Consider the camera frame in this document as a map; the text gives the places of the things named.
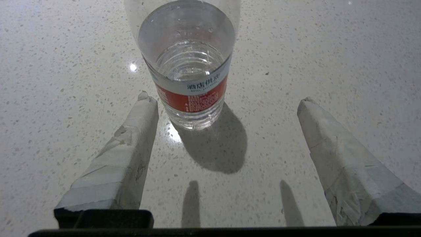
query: water bottle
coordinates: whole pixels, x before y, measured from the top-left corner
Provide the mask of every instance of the water bottle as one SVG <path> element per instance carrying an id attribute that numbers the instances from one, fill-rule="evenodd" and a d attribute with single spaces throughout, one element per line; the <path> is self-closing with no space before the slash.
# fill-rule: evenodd
<path id="1" fill-rule="evenodd" d="M 240 0 L 125 0 L 135 41 L 170 120 L 201 130 L 221 113 Z"/>

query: countertop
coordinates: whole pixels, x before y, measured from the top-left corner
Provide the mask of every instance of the countertop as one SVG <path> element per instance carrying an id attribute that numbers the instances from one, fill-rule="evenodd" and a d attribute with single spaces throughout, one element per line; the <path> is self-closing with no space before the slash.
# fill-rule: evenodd
<path id="1" fill-rule="evenodd" d="M 178 134 L 159 104 L 141 203 L 155 227 L 334 225 L 296 116 L 307 96 L 421 192 L 419 12 L 244 0 L 214 133 Z M 0 72 L 0 235 L 24 236 L 57 227 L 53 208 L 140 91 L 158 96 L 123 1 L 0 1 Z"/>

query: plastic water bottle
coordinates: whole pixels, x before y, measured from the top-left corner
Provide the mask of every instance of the plastic water bottle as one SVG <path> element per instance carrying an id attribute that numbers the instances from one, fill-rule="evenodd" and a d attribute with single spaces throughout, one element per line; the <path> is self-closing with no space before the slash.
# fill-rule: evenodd
<path id="1" fill-rule="evenodd" d="M 240 0 L 125 0 L 134 38 L 170 120 L 200 130 L 224 103 Z"/>

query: red label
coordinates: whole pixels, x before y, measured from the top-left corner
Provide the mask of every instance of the red label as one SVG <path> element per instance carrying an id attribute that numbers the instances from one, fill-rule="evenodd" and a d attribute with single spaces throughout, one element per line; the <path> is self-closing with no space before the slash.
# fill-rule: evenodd
<path id="1" fill-rule="evenodd" d="M 213 106 L 224 94 L 226 76 L 215 88 L 200 95 L 181 95 L 165 90 L 155 83 L 160 98 L 169 106 L 183 112 L 200 112 Z"/>

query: speckled countertop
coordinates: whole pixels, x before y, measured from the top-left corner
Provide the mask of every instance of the speckled countertop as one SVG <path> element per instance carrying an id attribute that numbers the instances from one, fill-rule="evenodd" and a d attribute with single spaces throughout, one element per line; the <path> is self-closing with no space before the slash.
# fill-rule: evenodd
<path id="1" fill-rule="evenodd" d="M 421 192 L 419 12 L 244 0 L 220 141 L 180 137 L 159 104 L 141 208 L 156 227 L 333 225 L 296 117 L 307 96 Z M 123 1 L 0 1 L 1 236 L 57 226 L 54 206 L 141 90 L 157 98 Z"/>

